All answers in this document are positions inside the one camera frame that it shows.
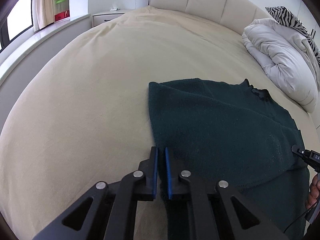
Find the person's right hand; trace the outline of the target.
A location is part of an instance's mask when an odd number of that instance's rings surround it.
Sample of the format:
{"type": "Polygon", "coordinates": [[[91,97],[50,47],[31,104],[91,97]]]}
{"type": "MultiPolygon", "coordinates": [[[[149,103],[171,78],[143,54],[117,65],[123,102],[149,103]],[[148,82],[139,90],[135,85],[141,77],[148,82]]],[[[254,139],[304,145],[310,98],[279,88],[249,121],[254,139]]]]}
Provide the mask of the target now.
{"type": "Polygon", "coordinates": [[[317,202],[317,199],[319,197],[319,190],[320,190],[320,185],[319,185],[318,176],[315,175],[313,177],[311,184],[310,184],[310,192],[309,192],[308,198],[305,202],[306,209],[309,209],[317,202]]]}

